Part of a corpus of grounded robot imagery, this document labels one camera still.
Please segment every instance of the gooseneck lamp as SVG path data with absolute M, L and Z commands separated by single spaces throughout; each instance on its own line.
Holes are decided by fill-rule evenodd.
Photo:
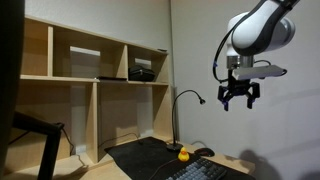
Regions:
M 176 128 L 175 128 L 176 122 L 175 122 L 175 118 L 174 118 L 174 117 L 175 117 L 175 105 L 176 105 L 176 101 L 178 100 L 178 98 L 179 98 L 182 94 L 187 93 L 187 92 L 193 92 L 193 93 L 195 93 L 195 94 L 198 96 L 201 105 L 206 103 L 206 101 L 205 101 L 204 99 L 202 99 L 201 96 L 200 96 L 196 91 L 194 91 L 194 90 L 185 90 L 185 91 L 183 91 L 182 93 L 180 93 L 180 94 L 174 99 L 173 106 L 172 106 L 172 118 L 171 118 L 171 120 L 172 120 L 173 143 L 167 145 L 167 150 L 168 150 L 168 151 L 178 152 L 178 151 L 180 151 L 180 149 L 182 148 L 182 145 L 179 144 L 179 143 L 177 143 L 177 140 L 176 140 L 176 136 L 177 136 L 177 135 L 176 135 Z

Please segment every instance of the yellow rubber duck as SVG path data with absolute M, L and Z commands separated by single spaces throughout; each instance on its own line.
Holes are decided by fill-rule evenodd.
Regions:
M 189 153 L 185 147 L 181 148 L 178 159 L 182 162 L 186 162 L 189 160 Z

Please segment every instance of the desk mat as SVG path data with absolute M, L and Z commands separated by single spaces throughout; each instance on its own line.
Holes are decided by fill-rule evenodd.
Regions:
M 152 178 L 152 180 L 164 180 L 200 158 L 199 156 L 189 153 L 190 160 L 188 162 L 174 161 L 177 159 L 178 153 L 169 152 L 166 147 L 167 144 L 164 141 L 148 137 L 107 148 L 105 151 L 113 157 L 120 169 L 132 180 L 149 180 L 160 166 L 169 161 L 173 161 L 160 168 Z M 245 173 L 228 167 L 225 168 L 228 172 L 226 176 L 222 178 L 223 180 L 254 180 L 253 177 Z

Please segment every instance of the wooden shelf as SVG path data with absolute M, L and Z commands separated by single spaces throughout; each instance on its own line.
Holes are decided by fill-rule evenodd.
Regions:
M 55 177 L 112 162 L 103 151 L 105 146 L 99 144 L 127 133 L 141 136 L 146 131 L 141 123 L 147 124 L 150 135 L 171 139 L 167 52 L 30 16 L 25 18 L 24 32 L 16 111 L 45 122 L 64 123 L 84 162 L 77 155 L 69 157 L 71 147 L 63 135 Z M 153 82 L 126 80 L 129 67 L 139 63 L 154 71 Z M 97 76 L 119 80 L 98 80 Z M 21 133 L 13 130 L 11 139 Z M 5 178 L 26 174 L 33 178 L 44 143 L 45 137 L 32 134 L 10 146 Z M 111 145 L 121 143 L 118 139 Z

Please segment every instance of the black keyboard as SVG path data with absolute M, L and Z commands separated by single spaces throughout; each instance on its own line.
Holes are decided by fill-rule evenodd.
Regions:
M 226 173 L 227 170 L 224 167 L 218 166 L 205 158 L 200 158 L 166 180 L 219 180 Z

